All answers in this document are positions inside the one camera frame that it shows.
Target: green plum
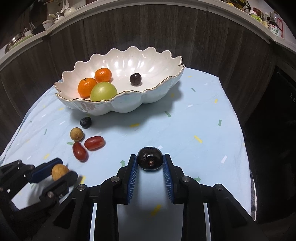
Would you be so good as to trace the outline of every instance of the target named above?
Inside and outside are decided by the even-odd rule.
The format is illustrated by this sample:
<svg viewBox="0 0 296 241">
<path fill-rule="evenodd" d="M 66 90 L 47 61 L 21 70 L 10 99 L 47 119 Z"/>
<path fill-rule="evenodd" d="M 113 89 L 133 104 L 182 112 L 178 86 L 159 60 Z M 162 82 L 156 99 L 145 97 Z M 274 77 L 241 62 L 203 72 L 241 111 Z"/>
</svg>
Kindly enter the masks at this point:
<svg viewBox="0 0 296 241">
<path fill-rule="evenodd" d="M 91 101 L 110 100 L 117 95 L 117 89 L 109 82 L 100 82 L 91 91 Z"/>
</svg>

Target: bottle label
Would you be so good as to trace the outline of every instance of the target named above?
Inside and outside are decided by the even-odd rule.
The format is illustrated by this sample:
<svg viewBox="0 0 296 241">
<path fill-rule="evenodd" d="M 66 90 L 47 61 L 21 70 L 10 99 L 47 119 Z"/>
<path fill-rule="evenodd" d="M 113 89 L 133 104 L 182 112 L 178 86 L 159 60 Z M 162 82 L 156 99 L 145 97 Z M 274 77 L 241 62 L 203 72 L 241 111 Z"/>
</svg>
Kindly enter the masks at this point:
<svg viewBox="0 0 296 241">
<path fill-rule="evenodd" d="M 267 27 L 276 36 L 279 36 L 279 37 L 281 36 L 281 30 L 278 27 L 276 27 L 276 26 L 274 26 L 272 24 L 269 24 Z"/>
</svg>

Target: wooden wall panel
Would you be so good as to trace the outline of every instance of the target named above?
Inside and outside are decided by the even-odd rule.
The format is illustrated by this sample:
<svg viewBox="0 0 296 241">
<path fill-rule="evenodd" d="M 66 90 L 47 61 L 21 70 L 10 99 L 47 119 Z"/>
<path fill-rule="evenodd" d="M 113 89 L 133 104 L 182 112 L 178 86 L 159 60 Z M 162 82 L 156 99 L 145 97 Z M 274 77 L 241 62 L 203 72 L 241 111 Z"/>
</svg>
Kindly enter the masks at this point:
<svg viewBox="0 0 296 241">
<path fill-rule="evenodd" d="M 223 18 L 222 20 L 228 21 L 228 29 L 221 63 L 217 67 L 217 76 L 221 81 L 223 89 L 226 91 L 227 87 L 232 85 L 231 77 L 233 72 L 235 72 L 235 65 L 241 61 L 239 59 L 239 53 L 242 42 L 245 41 L 243 39 L 245 28 L 228 19 Z"/>
<path fill-rule="evenodd" d="M 0 154 L 2 154 L 22 119 L 11 104 L 1 81 L 0 96 Z"/>
<path fill-rule="evenodd" d="M 243 39 L 235 71 L 225 89 L 241 124 L 245 124 L 262 98 L 276 63 L 264 40 L 257 39 L 249 30 L 244 31 Z"/>
<path fill-rule="evenodd" d="M 221 20 L 221 16 L 216 14 L 207 14 L 206 31 L 201 54 L 201 71 L 218 76 L 220 64 L 225 61 L 223 53 L 224 51 L 230 51 L 232 48 L 226 42 L 228 27 L 229 20 L 225 18 Z"/>
<path fill-rule="evenodd" d="M 85 18 L 89 55 L 106 54 L 111 48 L 126 50 L 150 46 L 158 52 L 170 50 L 189 64 L 196 30 L 202 35 L 206 12 L 171 5 L 139 5 L 106 11 Z"/>
<path fill-rule="evenodd" d="M 72 71 L 77 61 L 88 61 L 83 21 L 80 20 L 50 36 L 50 50 L 59 78 L 63 71 Z"/>
<path fill-rule="evenodd" d="M 33 46 L 11 61 L 1 70 L 0 78 L 21 118 L 35 101 L 60 79 L 46 41 Z"/>
</svg>

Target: blue gripper pad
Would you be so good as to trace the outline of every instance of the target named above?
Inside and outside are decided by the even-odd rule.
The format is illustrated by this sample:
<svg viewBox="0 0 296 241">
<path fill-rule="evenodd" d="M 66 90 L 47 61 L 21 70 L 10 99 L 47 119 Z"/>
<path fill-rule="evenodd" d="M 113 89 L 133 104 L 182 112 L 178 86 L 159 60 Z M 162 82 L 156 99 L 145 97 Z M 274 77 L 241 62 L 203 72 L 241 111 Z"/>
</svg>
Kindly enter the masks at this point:
<svg viewBox="0 0 296 241">
<path fill-rule="evenodd" d="M 135 158 L 133 160 L 131 175 L 128 182 L 128 193 L 127 193 L 128 203 L 130 203 L 133 197 L 133 190 L 135 188 L 137 173 L 138 173 L 138 162 L 137 162 L 137 156 L 135 155 Z"/>
<path fill-rule="evenodd" d="M 36 167 L 31 174 L 31 179 L 29 183 L 39 183 L 45 178 L 49 177 L 52 174 L 52 168 L 56 164 L 63 164 L 63 161 L 60 158 L 55 158 L 47 163 L 43 163 Z"/>
<path fill-rule="evenodd" d="M 165 156 L 163 156 L 163 176 L 165 178 L 165 185 L 168 192 L 168 197 L 170 201 L 173 203 L 174 202 L 174 185 L 172 182 L 172 177 L 170 175 L 168 162 Z"/>
</svg>

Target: gold rim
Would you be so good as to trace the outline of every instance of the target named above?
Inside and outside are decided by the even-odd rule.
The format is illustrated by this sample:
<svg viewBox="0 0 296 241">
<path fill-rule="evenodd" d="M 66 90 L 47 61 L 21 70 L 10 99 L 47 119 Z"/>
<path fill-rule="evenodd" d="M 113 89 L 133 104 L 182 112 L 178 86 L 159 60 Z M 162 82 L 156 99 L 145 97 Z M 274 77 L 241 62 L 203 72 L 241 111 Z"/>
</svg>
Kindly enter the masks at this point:
<svg viewBox="0 0 296 241">
<path fill-rule="evenodd" d="M 125 51 L 127 51 L 129 48 L 131 48 L 131 47 L 135 47 L 135 46 L 130 46 L 130 47 L 128 47 L 126 50 L 124 50 L 124 51 L 120 51 L 120 52 L 125 52 Z M 184 68 L 185 68 L 185 65 L 183 64 L 183 65 L 181 65 L 182 64 L 182 56 L 177 56 L 177 57 L 180 57 L 181 58 L 181 60 L 180 60 L 180 63 L 178 64 L 178 66 L 179 67 L 181 67 L 182 66 L 182 68 L 181 68 L 181 70 L 178 72 L 178 74 L 176 74 L 176 75 L 173 75 L 173 76 L 168 76 L 166 79 L 164 79 L 164 80 L 162 80 L 159 84 L 157 84 L 155 87 L 153 87 L 152 89 L 146 89 L 146 90 L 144 90 L 144 91 L 133 91 L 133 90 L 131 90 L 131 91 L 123 91 L 123 92 L 120 92 L 120 93 L 118 93 L 117 95 L 115 95 L 114 97 L 112 97 L 110 100 L 101 100 L 101 101 L 91 101 L 91 100 L 86 100 L 86 99 L 81 99 L 81 98 L 75 98 L 75 99 L 71 99 L 71 100 L 68 100 L 68 99 L 65 99 L 64 97 L 61 97 L 58 93 L 55 93 L 55 95 L 58 97 L 58 98 L 61 98 L 61 99 L 63 99 L 63 100 L 65 100 L 65 101 L 69 101 L 69 102 L 72 102 L 72 101 L 74 101 L 74 100 L 78 100 L 78 101 L 87 101 L 87 102 L 91 102 L 91 103 L 106 103 L 106 102 L 108 102 L 108 101 L 111 101 L 111 100 L 113 100 L 113 99 L 115 99 L 116 97 L 118 97 L 119 95 L 122 95 L 122 94 L 124 94 L 124 93 L 132 93 L 132 92 L 134 92 L 134 93 L 144 93 L 144 92 L 146 92 L 146 91 L 151 91 L 151 90 L 154 90 L 154 89 L 156 89 L 159 85 L 161 85 L 161 84 L 163 84 L 165 81 L 167 81 L 168 79 L 170 79 L 170 78 L 174 78 L 174 77 L 177 77 L 178 75 L 180 75 L 180 73 L 184 70 Z M 59 92 L 59 93 L 61 93 L 61 91 L 58 89 L 58 87 L 56 86 L 56 83 L 57 82 L 55 82 L 54 83 L 54 87 L 56 88 L 56 90 Z"/>
</svg>

